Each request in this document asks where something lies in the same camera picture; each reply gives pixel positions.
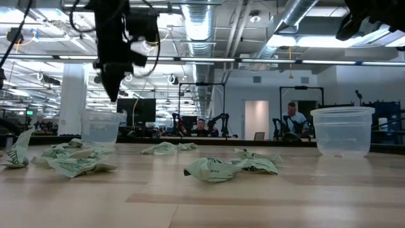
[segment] person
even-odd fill
[[[287,112],[283,113],[283,117],[290,117],[292,120],[296,121],[299,124],[304,124],[302,130],[298,132],[296,126],[292,123],[291,119],[287,119],[287,123],[290,129],[290,132],[295,133],[297,135],[305,135],[308,133],[308,125],[304,123],[306,121],[305,116],[302,113],[297,111],[296,104],[294,102],[290,102],[287,107]]]
[[[191,134],[197,134],[197,137],[208,137],[208,130],[205,129],[205,120],[197,121],[197,128],[191,131]]]

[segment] ceiling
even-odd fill
[[[133,10],[137,10],[139,6],[143,6],[141,1],[130,1]],[[241,28],[241,21],[243,20],[244,10],[247,5],[242,7],[242,13],[239,18],[235,18],[235,11],[237,8],[237,0],[214,1],[221,3],[215,7],[214,11],[214,24],[212,44],[212,56],[224,57],[227,49],[228,38],[231,34],[231,27],[234,20],[239,19],[239,26]],[[72,3],[72,1],[65,1],[65,4]],[[249,55],[260,51],[260,49],[268,42],[268,26],[270,18],[278,13],[282,13],[285,9],[286,1],[283,0],[270,0],[262,1],[255,0],[251,5],[251,11],[258,11],[260,21],[253,23],[247,21],[241,36],[235,56]],[[154,2],[155,5],[164,6],[165,2]],[[1,6],[0,3],[0,53],[5,53],[9,42],[5,36],[11,27],[17,27],[23,17],[23,9],[16,9],[14,7]],[[173,8],[179,9],[178,5],[173,3]],[[305,19],[300,24],[298,34],[287,34],[285,36],[299,37],[301,34],[307,34],[308,29],[306,23],[311,20],[320,21],[330,20],[339,22],[348,12],[343,0],[321,0],[316,6],[309,11]],[[159,34],[161,37],[161,56],[190,56],[189,43],[185,30],[184,16],[179,14],[161,13],[158,19]],[[81,8],[74,16],[75,23],[81,29],[90,29],[94,26],[94,15],[90,12],[85,12]],[[321,31],[316,30],[316,26],[312,26],[311,31],[317,33]],[[25,42],[21,46],[15,46],[11,54],[46,54],[57,56],[95,56],[97,54],[96,35],[95,33],[84,34],[80,37],[79,33],[74,31],[68,23],[67,9],[50,8],[34,8],[31,10],[28,18],[26,19],[25,26],[22,34]],[[132,44],[132,49],[146,54],[148,56],[156,55],[156,48],[147,45],[145,42]],[[303,47],[293,46],[288,48],[278,48],[275,57],[280,59],[306,59],[306,60],[391,60],[395,58],[397,51],[392,47],[384,47],[381,45],[373,45],[368,43],[367,47],[361,48],[330,48],[330,47]],[[103,91],[101,84],[94,82],[94,77],[97,72],[92,68],[90,63],[83,63],[84,67],[89,72],[89,91],[87,93],[87,108],[93,110],[115,110],[115,104],[110,103],[107,94]],[[3,100],[3,106],[8,109],[16,107],[30,106],[43,106],[40,112],[42,115],[57,115],[60,106],[61,87],[45,84],[41,82],[41,75],[50,76],[61,83],[63,83],[63,61],[25,61],[25,60],[8,60],[4,66],[6,76],[9,79],[9,85],[17,89],[9,92],[3,92],[3,97],[9,101]],[[127,77],[123,80],[121,89],[128,93],[130,98],[158,98],[161,103],[158,110],[163,113],[162,115],[170,115],[171,112],[177,111],[174,103],[178,102],[177,99],[177,85],[172,85],[168,81],[171,75],[178,77],[180,82],[195,82],[195,72],[193,72],[192,65],[170,65],[159,64],[154,73],[148,78],[142,77],[148,69],[152,66],[148,65],[145,69],[135,67],[133,77]],[[211,66],[216,68],[213,71],[214,79],[212,82],[220,83],[222,80],[223,68],[222,64],[215,64]],[[319,65],[297,65],[293,67],[297,75],[305,75],[306,77],[313,78],[317,73],[324,70],[324,66]],[[270,68],[272,79],[262,82],[261,86],[274,84],[278,78],[286,79],[287,77],[280,77],[281,74],[290,74],[290,65],[277,65]],[[251,77],[244,79],[243,76],[250,73],[238,66],[232,69],[232,80],[228,86],[243,86],[243,84],[251,84]],[[187,110],[184,114],[199,115],[199,105],[206,104],[209,106],[210,91],[206,88],[207,100],[201,101],[196,95],[194,86],[188,88],[190,92],[186,92],[182,97],[182,110]]]

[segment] ventilation duct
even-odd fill
[[[282,16],[280,17],[280,15],[276,15],[270,20],[269,39],[271,39],[276,31],[287,27],[297,28],[299,22],[304,19],[305,15],[317,4],[317,2],[318,0],[289,0],[285,5],[285,11],[282,13]],[[271,42],[267,42],[255,58],[271,58],[277,48],[278,46],[273,45]]]
[[[210,41],[213,36],[213,17],[214,7],[204,4],[182,5],[182,11],[185,17],[185,32],[189,41]],[[212,55],[212,44],[190,42],[189,51],[191,56],[195,57],[210,57]],[[193,65],[194,82],[209,82],[213,83],[213,71],[210,73],[210,65]],[[199,111],[202,116],[206,116],[210,95],[208,91],[212,88],[200,86],[197,87],[196,95],[199,102]]]

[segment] clear plastic container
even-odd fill
[[[82,113],[82,139],[105,146],[116,142],[122,113],[85,111]]]
[[[370,150],[374,108],[338,107],[311,111],[323,155],[365,156]]]

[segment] computer screen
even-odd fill
[[[132,110],[137,99],[120,98],[116,102],[116,112],[127,111],[127,126],[132,126]],[[156,99],[139,99],[134,111],[135,122],[156,121]]]

